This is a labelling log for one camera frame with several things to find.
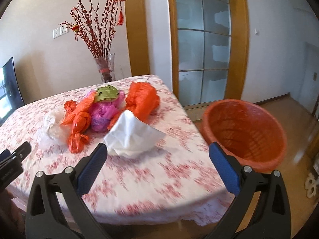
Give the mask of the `clear white plastic bag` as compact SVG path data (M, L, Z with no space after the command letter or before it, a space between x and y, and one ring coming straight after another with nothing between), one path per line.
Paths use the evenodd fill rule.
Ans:
M43 127L39 131L39 146L41 149L67 148L67 139L71 133L71 127L61 124L64 117L63 106L57 106L45 115Z

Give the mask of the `knotted orange plastic bag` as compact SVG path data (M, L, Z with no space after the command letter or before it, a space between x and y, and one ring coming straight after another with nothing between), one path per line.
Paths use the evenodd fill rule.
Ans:
M90 108L95 101L95 91L91 91L79 103L68 100L64 104L65 117L61 125L71 126L71 133L67 138L67 146L72 154L80 153L84 146L90 142L90 138L84 133L91 125Z

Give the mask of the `white tissue paper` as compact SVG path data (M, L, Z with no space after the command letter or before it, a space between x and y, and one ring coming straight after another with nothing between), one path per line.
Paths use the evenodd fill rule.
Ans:
M165 133L140 121L130 110L125 110L103 138L108 154L136 158L150 151L165 137Z

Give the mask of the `pink plastic bag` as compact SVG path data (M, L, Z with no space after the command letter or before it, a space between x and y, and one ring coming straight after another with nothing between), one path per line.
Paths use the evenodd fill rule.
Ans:
M94 132L106 132L112 118L119 113L125 99L123 90L119 90L119 96L113 101L100 101L95 103L95 99L89 113L91 116L91 129Z

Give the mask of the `green plastic bag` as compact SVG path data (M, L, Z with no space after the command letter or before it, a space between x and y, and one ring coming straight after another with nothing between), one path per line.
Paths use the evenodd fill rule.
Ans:
M119 90L112 85L100 87L96 90L95 103L100 101L113 101L119 96Z

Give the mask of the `large orange plastic bag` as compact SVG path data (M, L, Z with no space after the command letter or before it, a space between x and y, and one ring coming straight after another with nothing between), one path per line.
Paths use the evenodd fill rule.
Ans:
M112 118L107 128L108 131L111 130L125 110L131 111L140 121L147 122L151 113L159 107L160 98L151 84L147 82L132 82L125 102L126 105L123 109Z

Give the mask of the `white slippers pair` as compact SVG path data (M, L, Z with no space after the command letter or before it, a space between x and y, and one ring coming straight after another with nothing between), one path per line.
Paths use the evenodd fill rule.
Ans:
M317 194L317 187L318 187L318 178L316 179L312 173L309 173L304 188L307 191L306 196L307 198L312 198Z

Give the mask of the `black television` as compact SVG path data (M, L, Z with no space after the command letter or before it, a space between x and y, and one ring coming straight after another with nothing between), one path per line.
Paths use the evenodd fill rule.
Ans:
M1 125L16 109L24 106L24 100L18 85L14 58L11 57L1 68Z

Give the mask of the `orange lined laundry basket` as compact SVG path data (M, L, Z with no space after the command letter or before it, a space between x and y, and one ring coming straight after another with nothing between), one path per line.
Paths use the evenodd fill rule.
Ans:
M202 117L207 144L218 142L243 166L260 173L276 169L287 151L287 137L279 121L262 107L237 99L209 105Z

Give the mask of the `floral pink tablecloth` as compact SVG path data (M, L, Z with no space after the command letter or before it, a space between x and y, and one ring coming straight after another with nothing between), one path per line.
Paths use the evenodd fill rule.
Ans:
M218 222L234 197L213 166L202 135L158 76L129 77L113 85L127 91L132 82L147 82L157 90L160 105L149 121L165 138L135 159L108 156L83 201L102 223L156 224L185 219L204 226ZM28 201L38 171L60 173L102 142L102 134L90 133L90 143L72 154L45 138L48 115L67 100L81 100L92 90L93 86L78 88L27 104L1 126L1 149L13 151L23 142L32 147L23 160L23 173L8 187L23 203Z

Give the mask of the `glass vase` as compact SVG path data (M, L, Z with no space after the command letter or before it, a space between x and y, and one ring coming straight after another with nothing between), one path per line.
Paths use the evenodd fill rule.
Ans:
M95 63L98 68L98 72L100 73L100 77L102 82L108 83L115 81L115 54L111 53L106 58L99 57L95 58Z

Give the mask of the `red berry branches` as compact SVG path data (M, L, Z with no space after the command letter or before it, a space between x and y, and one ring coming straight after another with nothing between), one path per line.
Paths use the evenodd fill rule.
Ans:
M59 26L67 27L75 34L75 39L82 39L95 58L106 58L110 54L119 15L119 4L106 0L104 4L94 5L89 0L86 7L82 0L72 7L72 22L64 21Z

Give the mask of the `frosted glass door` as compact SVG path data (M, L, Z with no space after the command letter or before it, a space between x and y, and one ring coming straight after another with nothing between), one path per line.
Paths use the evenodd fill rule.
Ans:
M180 103L223 99L231 45L229 0L176 0L176 11Z

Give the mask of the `white wall socket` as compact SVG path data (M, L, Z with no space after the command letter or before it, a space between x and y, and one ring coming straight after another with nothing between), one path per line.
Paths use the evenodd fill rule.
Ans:
M55 39L61 35L64 35L68 32L69 32L69 29L67 27L59 26L58 28L56 28L52 31L53 39Z

